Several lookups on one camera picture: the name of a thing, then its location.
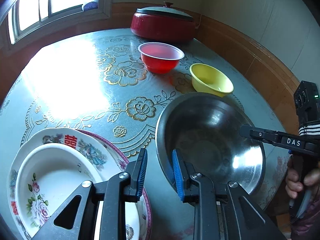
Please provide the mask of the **white plate red characters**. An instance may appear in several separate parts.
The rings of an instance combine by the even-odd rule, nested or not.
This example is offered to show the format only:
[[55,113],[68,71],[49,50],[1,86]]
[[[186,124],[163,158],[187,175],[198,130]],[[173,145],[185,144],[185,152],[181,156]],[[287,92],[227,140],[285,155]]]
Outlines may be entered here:
[[39,230],[39,221],[31,216],[31,202],[34,198],[40,196],[45,200],[48,203],[45,211],[52,214],[70,194],[59,190],[51,178],[41,179],[40,173],[34,171],[26,183],[26,196],[21,202],[17,200],[15,186],[20,166],[32,150],[48,143],[65,144],[77,150],[88,159],[102,180],[125,171],[129,163],[120,150],[95,133],[71,128],[46,128],[35,133],[18,150],[7,182],[10,212],[23,239],[31,239]]

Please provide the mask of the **large purple floral plate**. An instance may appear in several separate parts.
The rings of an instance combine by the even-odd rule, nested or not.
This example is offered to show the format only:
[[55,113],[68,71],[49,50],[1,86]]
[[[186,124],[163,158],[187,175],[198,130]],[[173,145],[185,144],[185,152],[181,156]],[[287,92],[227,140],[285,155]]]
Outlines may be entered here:
[[[125,171],[129,160],[112,143],[88,131],[76,130],[75,136],[76,150],[92,163],[103,180]],[[138,202],[125,204],[125,223],[127,239],[150,239],[152,213],[145,190]]]

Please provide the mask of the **small white rose dish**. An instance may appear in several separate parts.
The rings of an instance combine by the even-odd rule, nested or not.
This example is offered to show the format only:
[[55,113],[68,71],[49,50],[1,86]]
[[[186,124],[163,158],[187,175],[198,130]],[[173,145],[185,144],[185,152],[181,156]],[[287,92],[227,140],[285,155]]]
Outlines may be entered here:
[[[66,152],[66,147],[62,145],[57,150],[51,150],[47,144],[44,144],[32,150],[20,166],[15,186],[15,193],[19,202],[27,194],[26,183],[34,171],[40,173],[41,179],[51,178],[53,183],[59,187],[59,190],[70,194],[84,180],[91,180],[94,183],[105,181],[102,180],[88,159],[77,150]],[[48,214],[45,211],[48,203],[42,200],[40,196],[34,198],[31,205],[31,216],[39,221],[40,229],[53,213]]]

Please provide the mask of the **stainless steel bowl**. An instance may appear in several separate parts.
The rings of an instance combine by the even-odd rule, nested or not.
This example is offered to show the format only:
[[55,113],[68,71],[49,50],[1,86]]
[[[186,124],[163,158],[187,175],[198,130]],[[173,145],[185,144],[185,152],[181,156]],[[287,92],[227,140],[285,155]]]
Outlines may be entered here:
[[244,125],[253,123],[227,100],[208,93],[179,96],[165,107],[156,126],[157,157],[174,189],[172,151],[216,183],[237,181],[248,194],[259,191],[265,176],[263,144],[242,137]]

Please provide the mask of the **yellow bowl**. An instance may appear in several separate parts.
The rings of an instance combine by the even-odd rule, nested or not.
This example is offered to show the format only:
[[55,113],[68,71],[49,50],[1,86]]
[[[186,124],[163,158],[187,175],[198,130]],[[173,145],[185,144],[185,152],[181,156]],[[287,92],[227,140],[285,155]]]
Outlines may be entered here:
[[223,98],[234,91],[234,85],[220,70],[203,63],[192,64],[189,68],[191,84],[197,92],[214,94]]

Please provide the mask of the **red plastic bowl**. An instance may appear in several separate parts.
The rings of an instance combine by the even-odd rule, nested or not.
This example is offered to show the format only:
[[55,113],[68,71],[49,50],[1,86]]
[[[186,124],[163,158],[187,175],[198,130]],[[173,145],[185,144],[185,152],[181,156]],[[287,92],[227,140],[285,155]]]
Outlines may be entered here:
[[161,42],[143,43],[138,51],[146,69],[154,74],[167,74],[184,58],[179,48]]

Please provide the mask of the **pink jacket right sleeve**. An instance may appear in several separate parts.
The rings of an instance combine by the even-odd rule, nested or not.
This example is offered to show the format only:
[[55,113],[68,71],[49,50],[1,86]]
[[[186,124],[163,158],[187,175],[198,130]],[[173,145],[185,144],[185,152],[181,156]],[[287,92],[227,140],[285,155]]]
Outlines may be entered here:
[[291,239],[319,239],[319,191],[303,218],[292,223]]

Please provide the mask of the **floral plastic tablecloth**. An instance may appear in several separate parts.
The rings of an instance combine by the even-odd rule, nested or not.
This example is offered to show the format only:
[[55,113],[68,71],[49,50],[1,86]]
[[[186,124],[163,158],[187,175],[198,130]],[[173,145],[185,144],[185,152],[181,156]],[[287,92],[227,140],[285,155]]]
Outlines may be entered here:
[[213,66],[231,79],[231,101],[255,126],[283,130],[248,80],[200,41],[182,45],[184,59],[166,75],[145,69],[138,52],[142,43],[129,29],[97,31],[56,42],[36,53],[9,90],[1,106],[1,215],[15,239],[24,239],[24,232],[12,210],[11,165],[23,143],[50,127],[100,135],[129,160],[145,147],[151,238],[192,239],[193,207],[180,202],[162,173],[155,134],[164,107],[193,91],[189,67],[194,63]]

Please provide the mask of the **red pot with lid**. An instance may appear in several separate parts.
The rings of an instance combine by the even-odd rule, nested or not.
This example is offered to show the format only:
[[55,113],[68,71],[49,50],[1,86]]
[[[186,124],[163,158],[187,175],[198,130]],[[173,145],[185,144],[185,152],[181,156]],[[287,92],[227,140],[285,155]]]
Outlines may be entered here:
[[171,6],[172,3],[165,2],[162,7],[138,8],[132,18],[131,31],[139,37],[158,42],[189,42],[195,36],[194,18]]

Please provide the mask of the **blue object on windowsill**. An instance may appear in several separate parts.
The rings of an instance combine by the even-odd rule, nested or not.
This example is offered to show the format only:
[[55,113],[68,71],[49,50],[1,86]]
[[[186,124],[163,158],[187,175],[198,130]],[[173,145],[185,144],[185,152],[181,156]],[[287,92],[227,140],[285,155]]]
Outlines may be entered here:
[[89,11],[89,10],[94,10],[98,9],[98,1],[97,0],[84,0],[82,3],[82,11]]

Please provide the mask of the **window with frame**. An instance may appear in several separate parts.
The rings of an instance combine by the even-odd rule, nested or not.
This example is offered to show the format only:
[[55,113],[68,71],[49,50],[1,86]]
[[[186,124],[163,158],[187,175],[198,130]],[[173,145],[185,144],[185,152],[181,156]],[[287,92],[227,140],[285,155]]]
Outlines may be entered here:
[[6,0],[1,5],[1,49],[18,50],[49,34],[111,17],[112,0],[82,11],[84,0]]

